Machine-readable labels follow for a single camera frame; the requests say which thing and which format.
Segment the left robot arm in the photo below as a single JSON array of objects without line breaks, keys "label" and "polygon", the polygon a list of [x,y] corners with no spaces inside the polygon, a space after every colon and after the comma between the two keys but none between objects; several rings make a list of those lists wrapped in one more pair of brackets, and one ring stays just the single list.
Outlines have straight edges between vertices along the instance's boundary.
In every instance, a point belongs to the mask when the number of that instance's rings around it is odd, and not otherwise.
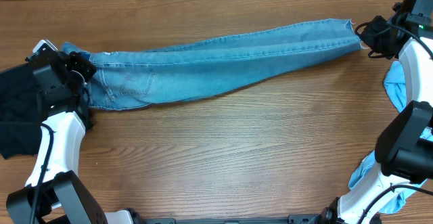
[{"label": "left robot arm", "polygon": [[24,188],[10,193],[6,209],[14,223],[43,223],[62,207],[54,223],[107,223],[104,211],[78,178],[81,142],[93,125],[86,84],[95,66],[76,52],[66,54],[43,43],[26,58],[41,90],[41,143],[37,161]]}]

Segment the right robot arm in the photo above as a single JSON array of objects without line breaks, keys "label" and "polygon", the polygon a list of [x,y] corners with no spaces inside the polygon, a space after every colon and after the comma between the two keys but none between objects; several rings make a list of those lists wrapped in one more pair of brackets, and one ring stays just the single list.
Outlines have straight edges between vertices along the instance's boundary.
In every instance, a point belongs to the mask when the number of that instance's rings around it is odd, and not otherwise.
[{"label": "right robot arm", "polygon": [[432,0],[403,0],[388,20],[376,16],[355,33],[370,58],[396,58],[403,67],[407,104],[375,145],[371,170],[319,215],[290,215],[288,223],[381,223],[379,211],[404,189],[432,178]]}]

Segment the blue denim jeans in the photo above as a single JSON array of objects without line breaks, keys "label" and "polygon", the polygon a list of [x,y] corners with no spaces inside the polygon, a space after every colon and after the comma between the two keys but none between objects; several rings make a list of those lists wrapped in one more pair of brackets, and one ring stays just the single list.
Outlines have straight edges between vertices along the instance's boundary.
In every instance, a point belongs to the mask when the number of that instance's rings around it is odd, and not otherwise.
[{"label": "blue denim jeans", "polygon": [[351,21],[340,19],[145,51],[91,53],[62,45],[96,66],[87,88],[91,107],[102,110],[206,99],[360,49]]}]

